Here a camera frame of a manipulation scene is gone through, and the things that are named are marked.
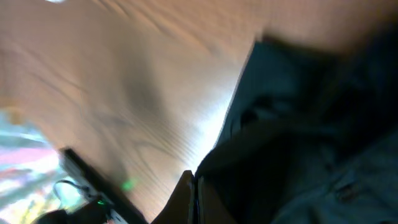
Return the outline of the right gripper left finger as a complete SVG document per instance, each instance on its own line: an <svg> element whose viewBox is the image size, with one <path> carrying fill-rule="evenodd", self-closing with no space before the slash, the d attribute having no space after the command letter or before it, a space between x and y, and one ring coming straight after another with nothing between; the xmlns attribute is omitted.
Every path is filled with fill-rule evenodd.
<svg viewBox="0 0 398 224"><path fill-rule="evenodd" d="M151 224L192 224L194 193L193 174L185 170L165 207Z"/></svg>

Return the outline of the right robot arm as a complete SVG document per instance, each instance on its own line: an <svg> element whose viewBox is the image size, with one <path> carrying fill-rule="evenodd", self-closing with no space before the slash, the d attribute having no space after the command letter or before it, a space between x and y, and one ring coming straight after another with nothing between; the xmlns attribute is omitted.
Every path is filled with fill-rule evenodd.
<svg viewBox="0 0 398 224"><path fill-rule="evenodd" d="M64 209L45 213L34 223L49 224L98 224L98 223L146 223L142 214L133 206L122 212L115 204L96 199L93 202L67 212ZM221 202L211 184L203 178L196 180L190 170L182 173L166 206L154 218L152 224L237 224Z"/></svg>

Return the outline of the black t-shirt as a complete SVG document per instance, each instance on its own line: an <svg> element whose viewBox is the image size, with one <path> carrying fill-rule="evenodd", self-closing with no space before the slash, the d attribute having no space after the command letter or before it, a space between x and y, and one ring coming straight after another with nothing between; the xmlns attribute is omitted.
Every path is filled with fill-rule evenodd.
<svg viewBox="0 0 398 224"><path fill-rule="evenodd" d="M396 223L397 22L345 58L256 41L201 177L237 223Z"/></svg>

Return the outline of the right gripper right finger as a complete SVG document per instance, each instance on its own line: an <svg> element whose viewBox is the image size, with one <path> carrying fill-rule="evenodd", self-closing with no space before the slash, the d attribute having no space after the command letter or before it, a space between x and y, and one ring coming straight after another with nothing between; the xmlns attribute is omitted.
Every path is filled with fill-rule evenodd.
<svg viewBox="0 0 398 224"><path fill-rule="evenodd" d="M198 180L197 202L199 224L237 224L215 188L203 177Z"/></svg>

